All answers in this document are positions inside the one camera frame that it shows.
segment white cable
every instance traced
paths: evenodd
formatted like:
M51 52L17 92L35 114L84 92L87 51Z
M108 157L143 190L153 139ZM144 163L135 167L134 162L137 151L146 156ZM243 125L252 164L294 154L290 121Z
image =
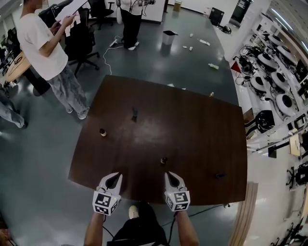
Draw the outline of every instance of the white cable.
M119 46L119 47L116 47L116 48L108 48L105 52L105 54L107 54L107 51L110 50L110 49L118 49L118 48L122 48L123 46ZM109 66L109 70L110 70L110 75L112 75L112 71L111 71L111 66L110 64L106 63L106 58L105 58L105 54L103 55L103 58L104 58L104 61L105 61L105 65L108 65Z

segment chair armrest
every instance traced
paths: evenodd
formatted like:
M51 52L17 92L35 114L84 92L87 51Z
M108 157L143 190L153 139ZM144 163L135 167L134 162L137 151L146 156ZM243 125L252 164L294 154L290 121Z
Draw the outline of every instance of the chair armrest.
M115 2L108 2L109 3L109 9L111 9L111 5L114 4Z

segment round wooden table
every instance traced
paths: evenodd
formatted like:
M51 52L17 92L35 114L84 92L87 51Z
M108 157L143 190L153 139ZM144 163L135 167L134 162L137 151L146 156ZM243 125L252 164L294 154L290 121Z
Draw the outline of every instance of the round wooden table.
M20 54L14 59L14 62L12 62L8 72L6 73L6 81L14 81L24 74L33 85L33 94L35 96L43 95L46 91L48 91L50 85L42 77L36 78L30 69L31 64L23 52L20 52Z

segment small bottle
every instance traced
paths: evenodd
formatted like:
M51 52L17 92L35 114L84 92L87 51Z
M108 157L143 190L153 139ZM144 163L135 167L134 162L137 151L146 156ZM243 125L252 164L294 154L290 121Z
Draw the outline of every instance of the small bottle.
M100 134L102 136L106 136L107 135L106 131L104 129L102 129L102 128L100 129Z
M209 65L210 67L212 67L212 68L217 69L217 70L219 69L219 67L218 67L218 66L216 66L216 65L214 65L214 64L209 63L208 65Z
M167 161L168 161L167 157L163 157L162 159L160 159L160 163L163 164L163 165L166 164Z

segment gray trash bin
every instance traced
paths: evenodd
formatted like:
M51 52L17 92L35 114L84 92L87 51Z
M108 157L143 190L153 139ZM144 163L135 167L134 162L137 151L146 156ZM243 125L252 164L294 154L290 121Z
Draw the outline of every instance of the gray trash bin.
M175 33L172 31L164 31L163 43L166 45L171 45L174 40Z

